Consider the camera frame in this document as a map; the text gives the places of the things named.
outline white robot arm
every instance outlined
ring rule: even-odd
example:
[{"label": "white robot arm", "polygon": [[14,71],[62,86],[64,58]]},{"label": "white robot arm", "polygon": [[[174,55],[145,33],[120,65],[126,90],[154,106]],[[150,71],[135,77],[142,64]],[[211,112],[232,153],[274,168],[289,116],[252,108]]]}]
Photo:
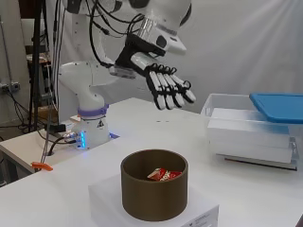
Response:
[{"label": "white robot arm", "polygon": [[177,30],[190,16],[191,0],[128,0],[132,8],[141,13],[133,23],[142,21],[142,25],[136,34],[132,32],[132,24],[129,26],[125,47],[116,61],[106,57],[101,41],[101,33],[106,29],[102,30],[94,20],[97,15],[104,17],[119,10],[122,2],[62,1],[66,10],[73,13],[74,46],[87,59],[62,65],[59,74],[61,83],[79,99],[81,122],[72,130],[79,148],[94,148],[110,139],[105,117],[107,106],[102,96],[91,91],[94,85],[108,84],[118,77],[131,78],[136,72],[146,78],[159,110],[181,108],[185,100],[189,103],[196,100],[190,91],[190,82],[176,77],[175,68],[153,57],[164,57],[167,52],[185,54],[186,48],[178,38]]}]

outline candy wrapper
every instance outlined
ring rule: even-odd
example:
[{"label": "candy wrapper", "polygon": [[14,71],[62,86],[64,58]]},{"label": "candy wrapper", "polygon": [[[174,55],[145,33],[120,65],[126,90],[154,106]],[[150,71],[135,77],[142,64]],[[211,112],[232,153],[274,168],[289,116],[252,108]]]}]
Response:
[{"label": "candy wrapper", "polygon": [[167,171],[164,168],[157,168],[153,173],[148,176],[148,179],[156,182],[164,182],[178,177],[182,172]]}]

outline white plastic bin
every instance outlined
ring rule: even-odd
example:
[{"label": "white plastic bin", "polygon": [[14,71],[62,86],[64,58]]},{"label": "white plastic bin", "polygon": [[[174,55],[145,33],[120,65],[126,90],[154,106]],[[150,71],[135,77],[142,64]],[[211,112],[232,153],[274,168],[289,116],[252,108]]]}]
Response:
[{"label": "white plastic bin", "polygon": [[268,122],[249,96],[211,94],[202,115],[216,154],[282,164],[299,158],[302,125]]}]

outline white pedestal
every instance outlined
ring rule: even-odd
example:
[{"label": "white pedestal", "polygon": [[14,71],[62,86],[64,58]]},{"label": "white pedestal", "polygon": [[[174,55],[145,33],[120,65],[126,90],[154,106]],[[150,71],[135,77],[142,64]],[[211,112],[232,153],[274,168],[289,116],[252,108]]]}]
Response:
[{"label": "white pedestal", "polygon": [[100,227],[218,226],[219,204],[206,199],[191,186],[188,188],[187,208],[178,217],[160,222],[148,222],[133,218],[122,206],[120,179],[120,175],[117,175],[89,186],[92,219]]}]

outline white box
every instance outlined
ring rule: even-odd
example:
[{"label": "white box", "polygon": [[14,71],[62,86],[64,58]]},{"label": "white box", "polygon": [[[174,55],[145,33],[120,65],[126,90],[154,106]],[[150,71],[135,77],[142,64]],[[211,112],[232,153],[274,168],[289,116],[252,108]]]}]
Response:
[{"label": "white box", "polygon": [[207,127],[209,140],[289,148],[288,126],[256,122],[266,122],[258,111],[215,108]]},{"label": "white box", "polygon": [[291,149],[272,148],[259,145],[252,146],[248,144],[210,141],[209,148],[216,154],[285,164],[289,164],[293,157],[293,151]]},{"label": "white box", "polygon": [[89,186],[91,214],[100,227],[217,227],[219,204],[193,187],[188,188],[188,203],[178,217],[159,222],[130,216],[122,206],[120,175]]},{"label": "white box", "polygon": [[201,115],[208,148],[216,154],[284,166],[302,152],[302,125],[268,122],[249,96],[211,94]]}]

